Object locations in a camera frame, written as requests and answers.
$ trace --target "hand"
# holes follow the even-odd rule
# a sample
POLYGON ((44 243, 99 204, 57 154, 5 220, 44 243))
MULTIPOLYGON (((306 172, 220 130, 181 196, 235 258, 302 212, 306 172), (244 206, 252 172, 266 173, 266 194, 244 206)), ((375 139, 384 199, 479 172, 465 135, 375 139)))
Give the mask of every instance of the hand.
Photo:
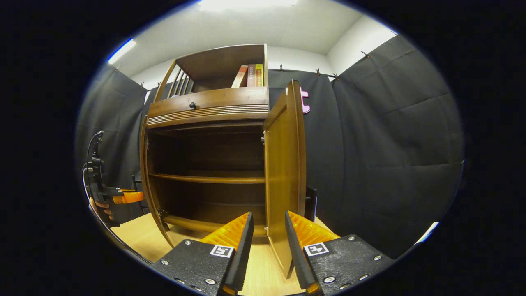
POLYGON ((89 203, 92 205, 92 208, 98 212, 98 208, 103 208, 104 212, 109 216, 110 220, 113 220, 112 211, 109 209, 109 204, 107 203, 100 203, 98 201, 95 201, 93 198, 89 198, 89 203))

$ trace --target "book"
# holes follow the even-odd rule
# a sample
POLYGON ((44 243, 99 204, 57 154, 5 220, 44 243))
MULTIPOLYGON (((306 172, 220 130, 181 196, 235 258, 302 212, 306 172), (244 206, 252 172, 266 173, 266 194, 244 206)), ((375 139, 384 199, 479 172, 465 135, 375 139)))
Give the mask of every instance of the book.
POLYGON ((256 86, 256 65, 255 64, 249 64, 247 72, 248 72, 247 86, 248 87, 256 86))
POLYGON ((263 64, 256 64, 256 86, 263 85, 263 64))
POLYGON ((247 65, 243 65, 239 68, 236 79, 234 79, 234 83, 232 83, 232 88, 247 86, 247 68, 247 65))

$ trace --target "red book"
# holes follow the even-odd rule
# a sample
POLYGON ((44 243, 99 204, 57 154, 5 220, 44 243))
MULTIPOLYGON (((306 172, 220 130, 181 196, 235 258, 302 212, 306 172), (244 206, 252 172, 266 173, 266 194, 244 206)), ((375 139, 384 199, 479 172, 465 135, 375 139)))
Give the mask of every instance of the red book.
POLYGON ((255 64, 248 65, 247 72, 248 72, 247 87, 256 86, 256 65, 255 64))
POLYGON ((239 68, 236 79, 234 79, 234 83, 232 83, 232 88, 247 86, 247 68, 248 66, 246 65, 243 65, 241 68, 239 68))

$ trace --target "wooden cabinet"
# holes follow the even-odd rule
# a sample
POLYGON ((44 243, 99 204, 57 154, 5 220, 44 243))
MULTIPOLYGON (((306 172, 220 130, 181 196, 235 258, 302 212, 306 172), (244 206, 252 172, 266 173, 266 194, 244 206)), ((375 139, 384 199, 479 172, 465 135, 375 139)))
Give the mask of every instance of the wooden cabinet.
POLYGON ((254 236, 268 237, 290 276, 285 213, 304 215, 305 133, 297 81, 269 110, 265 44, 176 59, 144 118, 140 140, 146 200, 170 245, 167 224, 211 232, 251 211, 254 236), (264 87, 229 88, 241 65, 256 63, 264 65, 264 87), (192 93, 182 95, 188 80, 174 82, 162 100, 175 65, 181 81, 192 81, 192 93))

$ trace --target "black curtain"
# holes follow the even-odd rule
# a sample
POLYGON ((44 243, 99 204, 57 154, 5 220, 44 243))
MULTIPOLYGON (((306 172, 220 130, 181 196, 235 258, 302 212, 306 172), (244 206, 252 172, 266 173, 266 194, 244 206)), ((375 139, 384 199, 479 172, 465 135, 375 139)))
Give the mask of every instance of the black curtain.
POLYGON ((269 70, 269 104, 274 106, 291 80, 298 80, 308 93, 304 104, 310 111, 304 114, 307 153, 307 186, 318 190, 316 216, 327 225, 335 225, 342 195, 343 139, 336 98, 327 75, 304 71, 269 70))
POLYGON ((437 69, 395 36, 333 80, 343 133, 343 193, 324 220, 396 258, 456 194, 463 135, 455 100, 437 69))
MULTIPOLYGON (((103 183, 133 189, 132 175, 140 179, 139 134, 146 90, 115 67, 104 64, 93 77, 80 108, 75 132, 75 171, 81 181, 87 146, 104 131, 99 153, 104 161, 103 183)), ((124 223, 144 212, 144 202, 116 205, 115 220, 124 223)))

